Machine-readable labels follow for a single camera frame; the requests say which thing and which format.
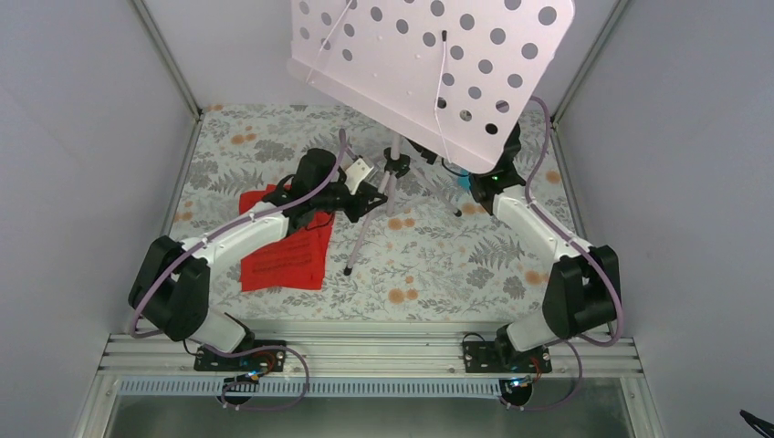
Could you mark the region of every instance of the white string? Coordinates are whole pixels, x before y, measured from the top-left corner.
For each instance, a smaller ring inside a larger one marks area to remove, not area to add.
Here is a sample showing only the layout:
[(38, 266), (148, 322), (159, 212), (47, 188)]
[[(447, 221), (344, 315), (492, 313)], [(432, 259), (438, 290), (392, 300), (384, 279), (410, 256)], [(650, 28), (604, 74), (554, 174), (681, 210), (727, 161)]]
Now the white string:
[(319, 55), (322, 53), (322, 50), (325, 48), (325, 46), (330, 41), (330, 37), (333, 36), (333, 32), (336, 32), (336, 29), (339, 28), (339, 23), (341, 23), (341, 20), (347, 14), (347, 11), (350, 10), (350, 5), (354, 1), (355, 0), (350, 0), (349, 2), (347, 2), (347, 5), (344, 6), (344, 10), (341, 12), (341, 15), (339, 16), (339, 19), (336, 20), (336, 23), (333, 24), (333, 27), (330, 29), (330, 32), (328, 32), (328, 36), (326, 36), (325, 40), (322, 41), (322, 44), (319, 45), (319, 50), (317, 51), (317, 55), (315, 56), (315, 60), (314, 60), (314, 62), (312, 62), (312, 65), (309, 68), (309, 73), (307, 74), (307, 80), (304, 81), (305, 84), (309, 83), (309, 78), (312, 77), (312, 72), (317, 70), (317, 61), (319, 60)]
[(438, 88), (435, 90), (435, 101), (433, 102), (433, 115), (435, 116), (435, 124), (438, 126), (438, 135), (441, 136), (441, 143), (444, 145), (446, 160), (448, 162), (452, 162), (452, 159), (449, 157), (449, 149), (446, 147), (446, 138), (444, 138), (444, 132), (441, 130), (441, 121), (438, 119), (438, 100), (441, 98), (441, 84), (444, 81), (444, 70), (446, 70), (446, 38), (442, 37), (441, 39), (444, 41), (444, 45), (443, 45), (444, 56), (441, 58), (441, 72), (438, 74)]

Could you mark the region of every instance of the red cloth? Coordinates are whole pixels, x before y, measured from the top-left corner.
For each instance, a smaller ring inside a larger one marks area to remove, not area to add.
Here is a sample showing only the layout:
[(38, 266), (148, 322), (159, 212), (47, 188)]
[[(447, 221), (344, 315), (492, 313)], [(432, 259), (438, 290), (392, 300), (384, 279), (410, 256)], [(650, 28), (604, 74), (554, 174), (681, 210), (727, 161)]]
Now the red cloth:
[[(242, 214), (258, 203), (275, 185), (266, 190), (243, 193), (239, 197)], [(328, 253), (333, 217), (317, 213), (306, 229), (258, 249), (242, 259), (242, 291), (282, 286), (295, 289), (320, 290), (325, 276), (325, 255)]]

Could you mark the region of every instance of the white wall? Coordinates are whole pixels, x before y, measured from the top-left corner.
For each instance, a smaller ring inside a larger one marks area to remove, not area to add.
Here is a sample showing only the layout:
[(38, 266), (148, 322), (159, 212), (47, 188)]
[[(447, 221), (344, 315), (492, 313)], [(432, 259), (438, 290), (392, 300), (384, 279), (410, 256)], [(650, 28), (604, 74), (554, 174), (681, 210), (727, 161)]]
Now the white wall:
[(774, 3), (633, 2), (560, 123), (673, 437), (774, 421)]
[(69, 436), (193, 119), (128, 2), (0, 10), (0, 435)]
[[(292, 38), (289, 0), (146, 0), (146, 4), (199, 105), (335, 104), (286, 71)], [(536, 92), (553, 110), (615, 4), (616, 0), (576, 0), (575, 21)]]

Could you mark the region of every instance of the floral tablecloth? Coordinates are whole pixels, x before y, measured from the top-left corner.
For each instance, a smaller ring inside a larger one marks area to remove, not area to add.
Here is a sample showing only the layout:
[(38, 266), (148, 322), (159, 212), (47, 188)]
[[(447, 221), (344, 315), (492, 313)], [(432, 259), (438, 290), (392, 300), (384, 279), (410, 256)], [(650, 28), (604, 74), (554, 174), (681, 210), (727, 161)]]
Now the floral tablecloth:
[[(519, 173), (539, 155), (542, 114), (521, 116)], [(309, 148), (338, 150), (338, 130), (380, 169), (392, 135), (348, 107), (215, 105), (208, 109), (174, 218), (172, 238), (200, 235), (237, 216), (239, 195), (263, 189), (296, 169)], [(397, 214), (384, 207), (371, 224), (351, 276), (341, 271), (361, 230), (336, 217), (320, 291), (271, 287), (243, 292), (240, 266), (212, 279), (210, 302), (237, 318), (377, 321), (512, 321), (539, 308), (548, 273), (511, 230), (489, 216), (440, 165), (422, 161), (407, 142), (412, 166), (458, 205), (454, 217), (410, 173), (399, 181)], [(378, 182), (381, 174), (374, 176)], [(553, 154), (535, 195), (572, 228)]]

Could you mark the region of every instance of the tripod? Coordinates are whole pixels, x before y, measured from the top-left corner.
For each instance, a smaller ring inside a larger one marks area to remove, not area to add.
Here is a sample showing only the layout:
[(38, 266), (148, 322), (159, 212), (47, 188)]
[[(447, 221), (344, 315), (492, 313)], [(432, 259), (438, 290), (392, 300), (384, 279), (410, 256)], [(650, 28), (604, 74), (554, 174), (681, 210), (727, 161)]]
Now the tripod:
[[(384, 176), (379, 183), (379, 193), (387, 192), (387, 216), (391, 217), (395, 214), (395, 189), (398, 186), (398, 180), (401, 179), (406, 173), (411, 172), (419, 182), (427, 187), (430, 192), (438, 198), (453, 215), (460, 217), (462, 212), (455, 207), (451, 201), (446, 199), (443, 194), (438, 190), (435, 185), (428, 181), (422, 171), (411, 168), (411, 157), (405, 154), (401, 154), (401, 143), (403, 142), (403, 136), (398, 132), (392, 132), (392, 146), (384, 150), (384, 158), (387, 159), (387, 163), (384, 164)], [(365, 240), (365, 235), (368, 233), (368, 228), (371, 226), (371, 220), (373, 219), (374, 211), (369, 212), (365, 216), (361, 233), (358, 236), (358, 241), (355, 243), (355, 247), (352, 248), (349, 260), (347, 260), (347, 266), (344, 268), (344, 275), (348, 276), (352, 273), (352, 269), (355, 266), (355, 262), (358, 259), (358, 253)]]

